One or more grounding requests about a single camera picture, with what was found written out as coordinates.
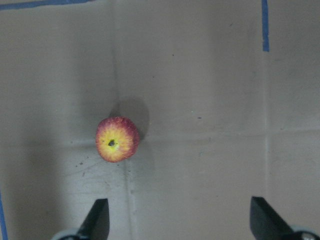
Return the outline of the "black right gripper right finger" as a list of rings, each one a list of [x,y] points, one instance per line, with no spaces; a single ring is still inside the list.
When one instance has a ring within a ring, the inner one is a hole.
[[[256,240],[303,240],[260,196],[252,196],[249,213],[250,230]]]

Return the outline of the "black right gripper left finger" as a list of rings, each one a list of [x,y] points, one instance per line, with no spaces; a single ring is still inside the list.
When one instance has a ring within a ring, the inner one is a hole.
[[[107,240],[110,233],[109,202],[97,199],[76,233],[77,240]]]

